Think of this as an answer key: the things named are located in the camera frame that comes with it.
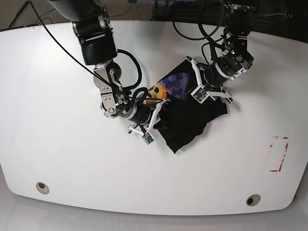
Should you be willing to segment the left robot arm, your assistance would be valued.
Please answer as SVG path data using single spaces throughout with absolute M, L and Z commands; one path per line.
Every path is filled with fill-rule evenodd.
M 221 15 L 217 26 L 224 26 L 221 44 L 212 39 L 217 29 L 208 34 L 202 24 L 198 24 L 210 47 L 212 63 L 203 64 L 194 58 L 186 58 L 196 78 L 196 87 L 191 90 L 191 96 L 198 103 L 204 103 L 207 99 L 215 101 L 217 98 L 225 98 L 228 103 L 232 103 L 231 94 L 226 91 L 224 84 L 244 74 L 254 61 L 247 50 L 247 36 L 251 32 L 248 14 L 254 7 L 240 0 L 222 0 L 220 6 Z

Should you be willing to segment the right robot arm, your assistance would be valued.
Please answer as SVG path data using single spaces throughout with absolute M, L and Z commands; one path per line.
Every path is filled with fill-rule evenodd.
M 117 49 L 113 28 L 106 7 L 92 0 L 51 0 L 49 4 L 63 17 L 70 20 L 78 38 L 84 59 L 82 67 L 93 65 L 93 81 L 100 91 L 101 109 L 106 117 L 122 117 L 131 122 L 128 133 L 137 133 L 146 144 L 158 138 L 154 125 L 160 121 L 158 112 L 163 100 L 151 99 L 147 88 L 139 87 L 141 67 L 136 58 L 125 50 Z M 114 62 L 118 54 L 128 56 L 137 68 L 136 83 L 124 87 L 120 82 L 121 68 Z

